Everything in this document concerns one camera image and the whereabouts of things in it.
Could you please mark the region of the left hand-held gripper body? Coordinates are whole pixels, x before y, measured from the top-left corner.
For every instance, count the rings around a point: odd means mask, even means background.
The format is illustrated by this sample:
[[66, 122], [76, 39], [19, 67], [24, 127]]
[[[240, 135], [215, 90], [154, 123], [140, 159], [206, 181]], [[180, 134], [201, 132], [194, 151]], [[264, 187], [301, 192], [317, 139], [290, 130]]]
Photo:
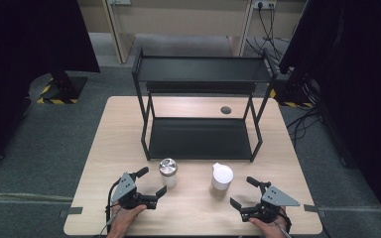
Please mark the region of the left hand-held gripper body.
[[125, 209], [133, 209], [139, 205], [146, 205], [148, 209], [157, 207], [158, 198], [155, 195], [144, 195], [137, 191], [134, 173], [124, 173], [115, 183], [116, 189], [110, 196], [110, 206], [116, 204]]

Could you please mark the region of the white lidded container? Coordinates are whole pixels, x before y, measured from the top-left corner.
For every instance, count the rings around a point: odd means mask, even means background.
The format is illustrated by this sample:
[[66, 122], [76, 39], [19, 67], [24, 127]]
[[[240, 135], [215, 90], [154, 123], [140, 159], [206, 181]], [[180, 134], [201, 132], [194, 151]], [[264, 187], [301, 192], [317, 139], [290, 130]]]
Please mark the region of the white lidded container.
[[218, 190], [229, 189], [231, 182], [233, 181], [233, 170], [226, 165], [215, 163], [212, 166], [211, 184]]

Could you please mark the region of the black curtain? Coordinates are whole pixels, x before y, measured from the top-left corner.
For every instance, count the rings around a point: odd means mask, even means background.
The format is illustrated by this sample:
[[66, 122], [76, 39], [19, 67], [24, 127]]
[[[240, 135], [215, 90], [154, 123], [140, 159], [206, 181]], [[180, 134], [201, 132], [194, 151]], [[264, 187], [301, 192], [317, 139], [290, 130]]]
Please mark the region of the black curtain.
[[308, 0], [279, 68], [288, 94], [318, 84], [344, 161], [381, 203], [381, 0]]
[[0, 146], [36, 78], [99, 65], [77, 0], [0, 0]]

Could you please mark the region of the stand base with striped tape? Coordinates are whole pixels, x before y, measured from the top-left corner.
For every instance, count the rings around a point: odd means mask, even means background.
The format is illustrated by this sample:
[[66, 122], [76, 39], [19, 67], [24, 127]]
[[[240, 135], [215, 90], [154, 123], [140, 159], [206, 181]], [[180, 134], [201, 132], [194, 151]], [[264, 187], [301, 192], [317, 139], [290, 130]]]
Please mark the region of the stand base with striped tape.
[[312, 107], [313, 104], [305, 93], [299, 89], [289, 89], [287, 87], [288, 81], [286, 79], [277, 79], [271, 96], [282, 106], [290, 107]]
[[63, 88], [52, 78], [40, 94], [38, 103], [41, 104], [75, 104], [87, 82], [85, 76], [71, 76], [70, 86]]

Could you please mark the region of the glass jar with metal lid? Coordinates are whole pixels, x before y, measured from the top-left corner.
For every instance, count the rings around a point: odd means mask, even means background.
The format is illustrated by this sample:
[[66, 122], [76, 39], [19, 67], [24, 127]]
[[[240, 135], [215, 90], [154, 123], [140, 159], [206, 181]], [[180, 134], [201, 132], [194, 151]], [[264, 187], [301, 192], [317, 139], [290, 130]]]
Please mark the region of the glass jar with metal lid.
[[163, 185], [167, 188], [173, 188], [177, 185], [176, 173], [178, 166], [175, 160], [166, 158], [160, 161], [159, 172], [162, 176]]

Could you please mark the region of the person's right hand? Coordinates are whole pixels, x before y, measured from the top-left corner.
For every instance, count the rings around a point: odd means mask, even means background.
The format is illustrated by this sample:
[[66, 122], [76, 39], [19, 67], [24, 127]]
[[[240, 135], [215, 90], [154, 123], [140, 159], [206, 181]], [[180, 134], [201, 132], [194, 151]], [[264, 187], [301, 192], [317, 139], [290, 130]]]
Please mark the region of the person's right hand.
[[274, 222], [265, 223], [256, 218], [250, 218], [249, 221], [260, 230], [265, 238], [288, 238], [290, 222], [285, 206], [280, 208], [280, 214]]

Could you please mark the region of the black metal two-tier shelf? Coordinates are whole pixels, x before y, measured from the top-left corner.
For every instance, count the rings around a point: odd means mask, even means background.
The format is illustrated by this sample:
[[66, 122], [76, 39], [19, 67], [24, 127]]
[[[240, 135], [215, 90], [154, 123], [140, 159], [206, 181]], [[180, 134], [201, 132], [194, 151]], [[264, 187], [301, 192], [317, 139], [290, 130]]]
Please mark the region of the black metal two-tier shelf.
[[[258, 58], [148, 56], [139, 51], [132, 77], [148, 160], [248, 160], [262, 145], [259, 122], [277, 78], [269, 51]], [[244, 95], [240, 117], [157, 114], [153, 96]]]

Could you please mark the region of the white wall socket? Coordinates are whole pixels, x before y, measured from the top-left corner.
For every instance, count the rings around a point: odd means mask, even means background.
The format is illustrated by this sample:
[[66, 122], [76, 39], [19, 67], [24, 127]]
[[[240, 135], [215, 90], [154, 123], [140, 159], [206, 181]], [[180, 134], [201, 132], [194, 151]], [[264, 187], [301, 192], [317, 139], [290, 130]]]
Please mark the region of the white wall socket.
[[260, 10], [272, 10], [276, 7], [276, 4], [276, 0], [255, 0], [253, 2], [253, 8]]

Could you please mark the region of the person's left hand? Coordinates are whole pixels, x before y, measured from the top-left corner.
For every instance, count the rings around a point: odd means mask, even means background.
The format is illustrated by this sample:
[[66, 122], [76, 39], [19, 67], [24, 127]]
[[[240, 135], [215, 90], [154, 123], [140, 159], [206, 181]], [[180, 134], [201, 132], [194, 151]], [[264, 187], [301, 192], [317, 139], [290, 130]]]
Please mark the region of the person's left hand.
[[146, 209], [147, 206], [144, 204], [133, 209], [124, 209], [120, 205], [113, 206], [111, 208], [113, 220], [107, 238], [124, 238], [136, 217]]

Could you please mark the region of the grey floor tape strip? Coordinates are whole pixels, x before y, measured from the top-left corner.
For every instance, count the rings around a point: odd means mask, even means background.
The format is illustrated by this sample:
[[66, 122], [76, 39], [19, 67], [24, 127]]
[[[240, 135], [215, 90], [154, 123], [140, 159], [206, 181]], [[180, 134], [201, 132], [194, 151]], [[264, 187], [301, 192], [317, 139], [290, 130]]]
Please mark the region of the grey floor tape strip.
[[304, 204], [304, 210], [307, 212], [317, 213], [319, 217], [326, 217], [325, 210], [315, 205]]
[[67, 210], [61, 210], [59, 218], [66, 218], [71, 214], [81, 214], [83, 207], [70, 207]]

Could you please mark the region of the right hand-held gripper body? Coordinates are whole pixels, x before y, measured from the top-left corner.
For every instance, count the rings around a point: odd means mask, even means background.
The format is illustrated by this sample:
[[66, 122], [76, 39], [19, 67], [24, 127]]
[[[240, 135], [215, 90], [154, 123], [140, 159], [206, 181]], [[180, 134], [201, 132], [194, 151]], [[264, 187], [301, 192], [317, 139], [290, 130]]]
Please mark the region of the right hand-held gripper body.
[[271, 223], [277, 219], [282, 206], [301, 205], [294, 198], [273, 186], [269, 181], [260, 182], [260, 202], [252, 207], [241, 208], [240, 215], [243, 222], [247, 222], [250, 218], [257, 218], [265, 223]]

